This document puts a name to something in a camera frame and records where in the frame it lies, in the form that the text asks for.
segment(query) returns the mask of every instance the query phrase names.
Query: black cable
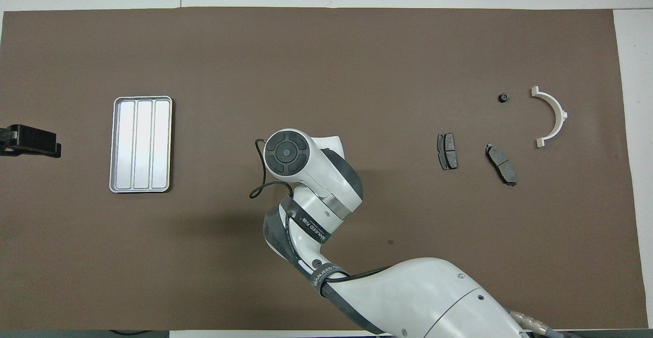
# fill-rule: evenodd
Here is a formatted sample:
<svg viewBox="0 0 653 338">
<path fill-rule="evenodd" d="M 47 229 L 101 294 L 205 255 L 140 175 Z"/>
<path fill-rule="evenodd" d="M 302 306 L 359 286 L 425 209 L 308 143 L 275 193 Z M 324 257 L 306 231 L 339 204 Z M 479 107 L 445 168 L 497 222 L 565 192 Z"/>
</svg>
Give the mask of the black cable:
<svg viewBox="0 0 653 338">
<path fill-rule="evenodd" d="M 342 277 L 342 278 L 327 278 L 326 282 L 330 282 L 330 283 L 347 282 L 348 280 L 352 280 L 352 279 L 358 279 L 358 278 L 362 278 L 362 277 L 369 277 L 370 275 L 385 271 L 385 269 L 388 269 L 388 268 L 390 268 L 390 267 L 377 268 L 377 269 L 373 269 L 371 271 L 366 271 L 366 272 L 359 273 L 359 274 L 354 274 L 354 275 L 348 275 L 347 277 Z"/>
<path fill-rule="evenodd" d="M 292 237 L 290 236 L 290 213 L 286 212 L 286 224 L 285 224 L 285 231 L 286 231 L 286 237 L 288 239 L 288 245 L 290 246 L 290 250 L 292 251 L 292 255 L 297 258 L 297 261 L 303 261 L 303 259 L 299 256 L 297 253 L 297 250 L 294 248 L 294 244 L 292 243 Z"/>
<path fill-rule="evenodd" d="M 138 335 L 138 334 L 143 334 L 147 333 L 151 330 L 141 330 L 141 331 L 134 331 L 133 333 L 124 333 L 123 331 L 118 331 L 118 330 L 109 330 L 111 333 L 115 333 L 117 335 Z"/>
<path fill-rule="evenodd" d="M 263 191 L 263 188 L 269 187 L 270 185 L 274 185 L 274 184 L 284 185 L 288 189 L 288 194 L 292 198 L 292 196 L 294 195 L 294 192 L 292 191 L 292 187 L 290 186 L 289 183 L 287 183 L 285 181 L 280 181 L 280 180 L 275 180 L 275 181 L 271 181 L 271 182 L 268 182 L 268 183 L 265 182 L 268 173 L 265 170 L 265 161 L 263 161 L 263 153 L 261 152 L 261 148 L 259 147 L 259 143 L 265 143 L 265 140 L 263 140 L 261 138 L 258 138 L 257 140 L 254 141 L 254 146 L 256 147 L 256 152 L 259 153 L 259 158 L 261 159 L 261 166 L 263 167 L 263 182 L 261 182 L 261 185 L 254 188 L 254 190 L 252 190 L 249 193 L 249 198 L 250 199 L 256 198 L 257 196 L 261 195 L 261 192 Z"/>
</svg>

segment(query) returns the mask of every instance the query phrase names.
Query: circular cap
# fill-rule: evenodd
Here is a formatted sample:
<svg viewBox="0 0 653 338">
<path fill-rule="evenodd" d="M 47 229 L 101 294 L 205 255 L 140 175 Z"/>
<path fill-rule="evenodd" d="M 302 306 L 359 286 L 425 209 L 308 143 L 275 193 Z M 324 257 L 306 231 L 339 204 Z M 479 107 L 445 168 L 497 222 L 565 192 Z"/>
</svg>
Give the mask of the circular cap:
<svg viewBox="0 0 653 338">
<path fill-rule="evenodd" d="M 284 164 L 289 164 L 297 157 L 297 148 L 290 141 L 284 141 L 277 146 L 277 159 Z"/>
<path fill-rule="evenodd" d="M 308 142 L 298 132 L 278 132 L 265 146 L 265 162 L 273 173 L 290 176 L 304 168 L 309 152 Z"/>
</svg>

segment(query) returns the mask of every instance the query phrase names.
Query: black object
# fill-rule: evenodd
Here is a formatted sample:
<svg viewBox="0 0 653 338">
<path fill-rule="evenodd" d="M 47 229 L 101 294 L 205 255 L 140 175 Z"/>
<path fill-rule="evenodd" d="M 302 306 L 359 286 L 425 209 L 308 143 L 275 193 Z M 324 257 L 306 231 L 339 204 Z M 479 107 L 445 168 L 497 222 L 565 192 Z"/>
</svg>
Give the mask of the black object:
<svg viewBox="0 0 653 338">
<path fill-rule="evenodd" d="M 310 151 L 304 137 L 292 131 L 278 132 L 265 146 L 265 161 L 274 173 L 290 176 L 304 168 Z"/>
<path fill-rule="evenodd" d="M 109 330 L 109 331 L 117 335 L 139 335 L 139 334 L 147 333 L 151 330 L 140 330 L 140 331 L 132 331 L 132 332 L 124 332 L 119 330 Z"/>
<path fill-rule="evenodd" d="M 16 157 L 21 154 L 40 154 L 61 157 L 61 144 L 57 134 L 42 131 L 35 127 L 14 124 L 4 129 L 0 127 L 0 156 Z"/>
<path fill-rule="evenodd" d="M 513 164 L 508 160 L 506 153 L 503 153 L 499 148 L 489 143 L 485 147 L 485 155 L 490 159 L 497 173 L 499 173 L 499 177 L 501 177 L 506 185 L 510 185 L 511 187 L 517 185 L 515 168 L 513 168 Z"/>
<path fill-rule="evenodd" d="M 353 168 L 341 157 L 338 153 L 336 153 L 334 150 L 330 150 L 329 148 L 323 148 L 322 153 L 326 156 L 327 159 L 333 164 L 334 168 L 340 172 L 340 175 L 342 175 L 345 180 L 349 183 L 350 187 L 356 192 L 356 194 L 359 196 L 359 198 L 362 200 L 363 199 L 363 184 L 361 182 L 361 178 L 359 178 L 359 174 L 354 171 Z"/>
<path fill-rule="evenodd" d="M 458 168 L 456 146 L 453 143 L 453 134 L 438 134 L 438 159 L 442 169 Z"/>
<path fill-rule="evenodd" d="M 263 191 L 264 187 L 268 187 L 268 186 L 273 185 L 273 184 L 284 185 L 286 187 L 286 189 L 288 189 L 288 194 L 290 194 L 290 196 L 292 198 L 292 195 L 294 193 L 293 193 L 292 187 L 290 186 L 289 183 L 287 183 L 285 181 L 280 181 L 280 180 L 275 180 L 275 181 L 271 181 L 271 182 L 268 182 L 268 183 L 265 182 L 265 179 L 266 179 L 266 176 L 267 176 L 268 173 L 267 173 L 267 171 L 265 171 L 265 162 L 263 161 L 263 154 L 261 153 L 261 148 L 259 148 L 259 142 L 260 143 L 265 143 L 265 140 L 263 140 L 261 138 L 258 138 L 257 140 L 254 141 L 254 145 L 256 147 L 256 152 L 259 153 L 259 158 L 261 159 L 261 166 L 263 166 L 263 182 L 261 182 L 261 185 L 254 188 L 254 190 L 252 190 L 249 193 L 249 198 L 250 199 L 256 198 L 257 196 L 261 195 L 261 192 Z"/>
</svg>

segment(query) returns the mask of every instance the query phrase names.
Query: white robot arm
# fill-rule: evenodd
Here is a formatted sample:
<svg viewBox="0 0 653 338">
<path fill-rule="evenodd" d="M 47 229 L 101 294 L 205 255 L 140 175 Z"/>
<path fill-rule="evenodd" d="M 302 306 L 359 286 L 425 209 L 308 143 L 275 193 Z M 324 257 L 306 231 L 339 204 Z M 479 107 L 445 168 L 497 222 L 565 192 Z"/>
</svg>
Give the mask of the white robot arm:
<svg viewBox="0 0 653 338">
<path fill-rule="evenodd" d="M 268 246 L 361 328 L 410 338 L 525 338 L 487 291 L 447 261 L 422 257 L 348 275 L 320 254 L 363 199 L 340 138 L 283 129 L 266 141 L 263 158 L 276 178 L 299 183 L 265 215 Z"/>
</svg>

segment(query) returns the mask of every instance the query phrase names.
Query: white semicircular bracket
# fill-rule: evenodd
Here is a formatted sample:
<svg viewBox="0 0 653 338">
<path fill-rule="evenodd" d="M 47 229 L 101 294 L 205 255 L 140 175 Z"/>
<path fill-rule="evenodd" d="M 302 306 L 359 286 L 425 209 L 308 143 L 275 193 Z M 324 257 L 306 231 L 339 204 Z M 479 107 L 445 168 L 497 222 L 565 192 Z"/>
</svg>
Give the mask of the white semicircular bracket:
<svg viewBox="0 0 653 338">
<path fill-rule="evenodd" d="M 557 99 L 553 98 L 553 96 L 548 93 L 540 92 L 539 87 L 537 86 L 531 88 L 531 96 L 541 98 L 544 101 L 548 102 L 548 104 L 551 105 L 551 108 L 553 108 L 553 112 L 556 113 L 556 124 L 553 126 L 552 131 L 548 134 L 548 136 L 537 138 L 535 140 L 537 143 L 537 148 L 544 147 L 544 141 L 550 140 L 556 136 L 560 129 L 562 129 L 562 123 L 567 120 L 567 113 L 562 110 L 562 106 L 560 106 L 560 103 L 557 101 Z"/>
</svg>

